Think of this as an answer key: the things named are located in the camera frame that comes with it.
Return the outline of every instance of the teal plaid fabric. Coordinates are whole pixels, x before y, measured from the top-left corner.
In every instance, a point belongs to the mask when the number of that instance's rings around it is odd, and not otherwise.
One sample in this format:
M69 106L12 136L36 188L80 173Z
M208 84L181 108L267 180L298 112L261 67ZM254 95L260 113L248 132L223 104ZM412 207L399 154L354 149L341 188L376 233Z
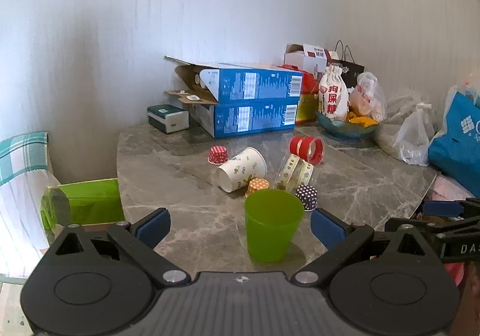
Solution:
M29 133L0 142L0 186L34 169L48 169L46 132Z

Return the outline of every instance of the columbia logo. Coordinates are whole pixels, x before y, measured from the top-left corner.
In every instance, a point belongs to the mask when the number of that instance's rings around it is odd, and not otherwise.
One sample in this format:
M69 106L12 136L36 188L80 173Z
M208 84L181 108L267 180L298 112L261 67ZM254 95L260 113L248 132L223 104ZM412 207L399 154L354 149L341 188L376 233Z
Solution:
M468 133L471 130L475 129L475 125L473 124L472 121L472 116L469 115L467 118L465 118L460 125L462 125L462 129L464 133Z

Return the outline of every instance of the wall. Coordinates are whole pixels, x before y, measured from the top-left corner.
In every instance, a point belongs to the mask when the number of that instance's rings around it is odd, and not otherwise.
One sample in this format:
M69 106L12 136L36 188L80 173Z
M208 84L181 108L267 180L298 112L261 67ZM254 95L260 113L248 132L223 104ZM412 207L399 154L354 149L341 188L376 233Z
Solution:
M337 0L336 16L328 45L349 44L388 96L417 89L441 116L449 87L480 86L480 0Z
M0 0L0 139L50 132L61 182L116 176L121 128L177 81L165 55L281 64L328 36L323 0Z

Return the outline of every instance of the marble table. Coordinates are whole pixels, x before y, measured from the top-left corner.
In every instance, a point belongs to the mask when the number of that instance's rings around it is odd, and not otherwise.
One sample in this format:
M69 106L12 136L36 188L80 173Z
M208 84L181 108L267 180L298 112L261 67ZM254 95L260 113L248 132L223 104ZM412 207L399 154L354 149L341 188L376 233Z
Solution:
M267 162L271 183L293 135L323 138L325 158L314 186L318 203L348 223L382 229L390 217L410 217L436 176L432 167L410 166L368 140L335 139L315 125L214 140L199 126L165 135L150 125L121 132L117 150L118 184L125 217L136 222L158 207L169 210L171 231L156 251L192 276L197 271L270 271L291 275L325 252L310 231L305 213L292 244L277 264L251 259L246 247L244 194L225 193L213 181L217 166L207 162L213 145L230 156L254 147Z

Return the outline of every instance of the green plastic cup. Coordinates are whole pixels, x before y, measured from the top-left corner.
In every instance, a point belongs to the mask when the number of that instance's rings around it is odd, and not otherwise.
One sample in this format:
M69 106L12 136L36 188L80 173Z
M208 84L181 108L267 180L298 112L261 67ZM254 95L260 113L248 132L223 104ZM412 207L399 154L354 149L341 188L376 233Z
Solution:
M283 190L253 192L245 200L245 230L251 257L260 262L282 260L302 220L303 204Z

